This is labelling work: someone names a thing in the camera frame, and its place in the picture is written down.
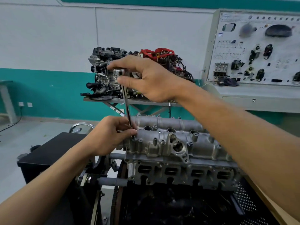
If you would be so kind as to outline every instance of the display board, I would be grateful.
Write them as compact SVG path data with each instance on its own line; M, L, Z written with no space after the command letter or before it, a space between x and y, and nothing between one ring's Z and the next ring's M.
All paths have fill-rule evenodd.
M219 11L217 17L205 81L300 86L300 14Z

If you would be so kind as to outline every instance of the engine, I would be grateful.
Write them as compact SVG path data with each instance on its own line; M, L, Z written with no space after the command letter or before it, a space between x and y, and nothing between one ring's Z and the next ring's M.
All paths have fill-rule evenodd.
M125 57L126 55L136 55L142 58L150 58L161 64L170 72L184 79L194 82L193 76L186 71L182 64L182 59L174 51L159 48L155 51L141 50L140 52L127 52L120 48L108 47L106 50L102 47L94 48L93 54L88 59L92 64L91 71L95 73L95 82L87 83L86 87L93 93L82 93L95 100L110 100L112 98L123 98L121 87L117 81L118 75L107 69L107 65L113 61ZM137 73L130 73L131 77L140 78ZM125 92L128 98L143 98L144 96L136 90L127 89Z
M128 180L237 189L242 171L199 122L155 116L132 120L138 127L136 137L117 147L126 151Z

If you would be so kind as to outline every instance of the teal stripe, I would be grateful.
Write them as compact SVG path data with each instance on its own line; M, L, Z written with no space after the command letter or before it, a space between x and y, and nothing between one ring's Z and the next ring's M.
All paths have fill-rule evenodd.
M13 80L8 84L9 93L13 101L16 113L19 113L18 102L24 102L24 116L80 119L99 121L108 115L118 114L101 102L84 102L80 96L82 92L88 92L85 84L93 82L93 73L84 72L58 72L43 70L19 70L0 68L1 80ZM146 106L137 105L139 109ZM147 114L160 109L154 107ZM0 113L5 112L4 105L0 100ZM130 113L136 115L137 111L130 107ZM252 111L270 123L278 125L281 123L284 113ZM168 118L168 110L161 113L162 117ZM171 116L182 119L193 120L194 117L182 107L173 107Z
M249 9L300 12L300 1L291 0L62 0L63 2L182 7Z

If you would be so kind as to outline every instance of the forearm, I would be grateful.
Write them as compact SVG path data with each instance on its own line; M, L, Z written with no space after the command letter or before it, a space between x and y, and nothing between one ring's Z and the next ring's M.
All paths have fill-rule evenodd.
M182 87L176 100L269 197L300 220L299 138L190 83Z
M88 162L79 143L38 177L0 204L1 224L43 224L66 188Z

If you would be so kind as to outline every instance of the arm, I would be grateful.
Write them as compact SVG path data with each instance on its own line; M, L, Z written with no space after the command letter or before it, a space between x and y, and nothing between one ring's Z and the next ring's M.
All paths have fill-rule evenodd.
M129 55L108 66L114 67L140 72L142 79L122 76L118 82L150 100L180 103L273 201L300 221L300 138L223 102L148 58Z
M125 138L136 134L126 117L105 117L82 141L58 161L0 204L1 224L43 224L72 179L95 155L107 155Z

